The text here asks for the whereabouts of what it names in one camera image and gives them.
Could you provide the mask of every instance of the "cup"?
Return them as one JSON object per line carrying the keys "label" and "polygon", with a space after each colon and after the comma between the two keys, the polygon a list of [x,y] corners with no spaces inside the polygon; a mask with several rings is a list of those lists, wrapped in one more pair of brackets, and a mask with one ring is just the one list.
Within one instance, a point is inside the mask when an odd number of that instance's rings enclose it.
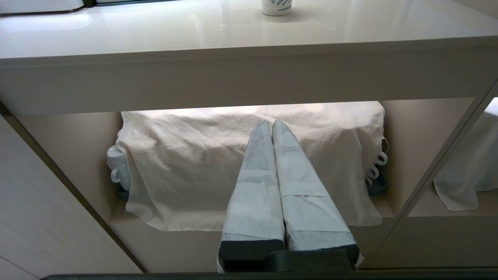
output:
{"label": "cup", "polygon": [[292,0],[261,0],[261,4],[266,15],[285,15],[290,13]]}

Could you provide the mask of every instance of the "white mug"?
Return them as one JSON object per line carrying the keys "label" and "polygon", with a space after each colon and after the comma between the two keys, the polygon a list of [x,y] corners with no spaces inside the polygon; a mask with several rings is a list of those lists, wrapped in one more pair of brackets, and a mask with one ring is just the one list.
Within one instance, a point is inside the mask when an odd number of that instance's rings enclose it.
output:
{"label": "white mug", "polygon": [[292,0],[261,0],[263,13],[267,15],[285,15],[290,13]]}

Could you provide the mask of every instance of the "white countertop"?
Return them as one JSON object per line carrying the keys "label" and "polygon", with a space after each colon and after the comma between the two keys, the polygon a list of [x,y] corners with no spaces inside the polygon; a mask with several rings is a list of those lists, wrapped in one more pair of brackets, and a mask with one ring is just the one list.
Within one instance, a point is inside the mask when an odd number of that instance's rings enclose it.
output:
{"label": "white countertop", "polygon": [[292,13],[281,17],[263,15],[260,6],[260,0],[175,0],[3,16],[0,61],[482,36],[495,44],[498,38],[498,19],[452,0],[294,0]]}

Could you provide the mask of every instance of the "cabinet door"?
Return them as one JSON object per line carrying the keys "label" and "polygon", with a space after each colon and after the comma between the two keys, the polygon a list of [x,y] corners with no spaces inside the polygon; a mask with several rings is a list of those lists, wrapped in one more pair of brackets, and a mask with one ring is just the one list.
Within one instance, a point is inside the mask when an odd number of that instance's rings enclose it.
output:
{"label": "cabinet door", "polygon": [[140,273],[3,117],[0,257],[5,260],[0,275],[11,273],[12,279],[19,270],[37,278],[53,274]]}

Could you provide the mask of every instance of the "white appliance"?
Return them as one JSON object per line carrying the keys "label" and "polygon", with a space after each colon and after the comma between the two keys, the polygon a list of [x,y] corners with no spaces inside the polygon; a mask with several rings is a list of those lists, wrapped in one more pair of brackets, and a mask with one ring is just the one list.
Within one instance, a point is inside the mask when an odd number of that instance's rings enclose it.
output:
{"label": "white appliance", "polygon": [[83,6],[83,0],[0,0],[0,13],[68,11]]}

